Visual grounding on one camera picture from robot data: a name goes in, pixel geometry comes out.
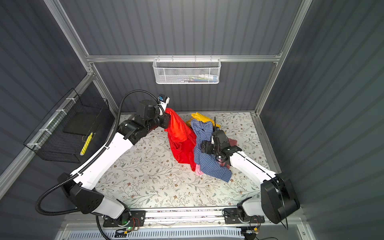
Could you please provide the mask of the red cloth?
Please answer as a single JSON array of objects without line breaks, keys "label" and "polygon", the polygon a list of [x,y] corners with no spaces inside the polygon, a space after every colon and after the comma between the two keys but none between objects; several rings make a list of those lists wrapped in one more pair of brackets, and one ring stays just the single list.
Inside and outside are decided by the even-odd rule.
[{"label": "red cloth", "polygon": [[166,113],[171,116],[169,126],[165,131],[168,133],[173,156],[178,163],[190,165],[191,170],[195,172],[196,134],[174,110],[167,108]]}]

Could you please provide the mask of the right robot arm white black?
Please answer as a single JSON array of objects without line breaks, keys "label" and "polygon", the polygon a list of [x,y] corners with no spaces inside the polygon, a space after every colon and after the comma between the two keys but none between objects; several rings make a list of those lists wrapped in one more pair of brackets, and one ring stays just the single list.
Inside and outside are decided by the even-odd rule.
[{"label": "right robot arm white black", "polygon": [[240,221],[250,223],[258,216],[264,216],[274,224],[279,224],[301,205],[292,181],[283,173],[277,174],[251,159],[238,146],[231,146],[222,130],[212,133],[207,141],[197,144],[198,151],[212,155],[243,172],[251,181],[260,185],[260,197],[250,197],[237,204]]}]

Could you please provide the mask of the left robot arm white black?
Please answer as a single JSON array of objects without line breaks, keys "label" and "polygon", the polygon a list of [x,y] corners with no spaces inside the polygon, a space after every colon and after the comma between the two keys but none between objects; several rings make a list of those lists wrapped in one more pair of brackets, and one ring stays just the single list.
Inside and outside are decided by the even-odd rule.
[{"label": "left robot arm white black", "polygon": [[143,100],[132,120],[125,120],[118,126],[109,144],[104,144],[88,161],[71,174],[75,178],[64,184],[65,195],[83,214],[105,215],[112,219],[120,218],[128,207],[118,200],[111,199],[96,191],[95,187],[104,173],[116,160],[140,139],[154,129],[167,129],[170,115],[165,113],[169,97],[159,96],[160,105],[152,100]]}]

